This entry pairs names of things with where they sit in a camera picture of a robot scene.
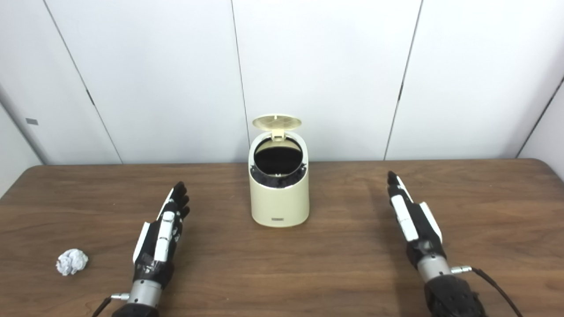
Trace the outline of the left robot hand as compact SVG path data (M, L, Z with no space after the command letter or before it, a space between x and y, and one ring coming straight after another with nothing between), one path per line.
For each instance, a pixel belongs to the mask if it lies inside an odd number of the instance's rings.
M165 289L174 274L173 257L182 236L183 221L189 214L185 183L178 182L169 192L157 218L143 223L133 254L133 281L149 280Z

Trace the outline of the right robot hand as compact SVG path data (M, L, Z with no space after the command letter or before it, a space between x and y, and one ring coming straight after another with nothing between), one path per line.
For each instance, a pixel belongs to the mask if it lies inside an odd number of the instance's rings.
M406 255L411 265L417 268L425 257L447 259L441 230L427 203L413 201L403 181L393 171L387 173L387 193L406 241Z

